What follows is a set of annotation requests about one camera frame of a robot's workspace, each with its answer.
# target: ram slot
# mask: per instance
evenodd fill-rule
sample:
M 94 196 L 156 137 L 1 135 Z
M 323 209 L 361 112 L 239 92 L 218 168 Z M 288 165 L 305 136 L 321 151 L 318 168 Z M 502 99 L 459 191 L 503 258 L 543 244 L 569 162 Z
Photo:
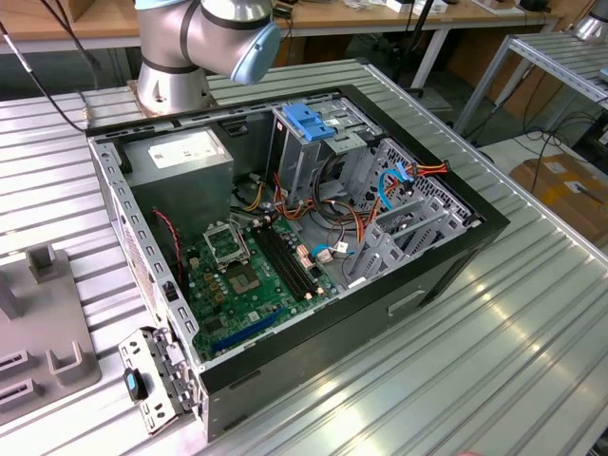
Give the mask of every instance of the ram slot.
M 252 236 L 295 300 L 301 301 L 314 292 L 313 282 L 272 227 L 256 228 Z

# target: slotted aluminum surface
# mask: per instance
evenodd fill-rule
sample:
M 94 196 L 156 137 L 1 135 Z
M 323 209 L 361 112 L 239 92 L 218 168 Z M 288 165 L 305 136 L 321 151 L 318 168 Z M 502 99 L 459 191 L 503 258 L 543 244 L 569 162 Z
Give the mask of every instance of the slotted aluminum surface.
M 208 447 L 192 418 L 150 439 L 117 344 L 150 323 L 86 143 L 42 99 L 0 104 L 0 260 L 66 248 L 103 378 L 0 427 L 0 454 L 582 454 L 608 424 L 608 260 L 371 66 L 217 77 L 222 103 L 354 84 L 511 224 L 437 301 Z M 99 123 L 140 116 L 123 89 L 87 93 Z M 60 98 L 78 119 L 76 96 Z
M 608 44 L 584 43 L 566 31 L 518 35 L 509 47 L 590 100 L 608 105 L 608 83 L 599 77 L 608 67 Z

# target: aluminum profile table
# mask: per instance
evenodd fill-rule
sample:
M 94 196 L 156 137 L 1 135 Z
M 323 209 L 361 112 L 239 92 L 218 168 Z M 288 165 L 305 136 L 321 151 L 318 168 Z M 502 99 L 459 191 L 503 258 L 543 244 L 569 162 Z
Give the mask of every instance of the aluminum profile table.
M 150 323 L 105 213 L 85 139 L 44 99 L 0 104 L 0 260 L 48 241 L 69 254 L 103 377 L 0 427 L 0 454 L 583 454 L 608 425 L 608 258 L 373 66 L 217 77 L 221 104 L 354 84 L 511 223 L 397 328 L 205 447 L 183 417 L 150 438 L 117 344 Z M 141 117 L 125 88 L 85 94 L 94 124 Z M 76 95 L 57 97 L 74 120 Z
M 567 31 L 507 36 L 454 125 L 454 131 L 457 133 L 462 134 L 465 130 L 471 116 L 503 67 L 509 51 L 520 54 L 524 60 L 499 96 L 497 105 L 515 89 L 529 66 L 534 65 L 589 100 L 608 107 L 608 83 L 599 77 L 599 71 L 608 67 L 608 44 L 585 43 Z

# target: blue drive latch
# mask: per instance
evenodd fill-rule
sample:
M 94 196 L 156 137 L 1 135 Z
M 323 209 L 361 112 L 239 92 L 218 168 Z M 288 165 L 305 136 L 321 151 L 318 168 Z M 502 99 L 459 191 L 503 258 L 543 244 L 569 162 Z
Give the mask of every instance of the blue drive latch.
M 288 104 L 283 107 L 283 113 L 308 141 L 325 140 L 335 136 L 335 130 L 326 126 L 318 114 L 303 103 Z

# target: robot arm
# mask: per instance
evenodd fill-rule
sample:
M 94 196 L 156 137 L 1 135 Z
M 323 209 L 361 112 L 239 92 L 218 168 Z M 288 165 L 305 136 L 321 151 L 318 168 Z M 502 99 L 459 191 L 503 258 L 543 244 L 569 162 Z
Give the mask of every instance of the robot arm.
M 203 68 L 254 84 L 272 65 L 280 31 L 270 0 L 138 0 L 138 98 L 169 114 L 206 105 Z

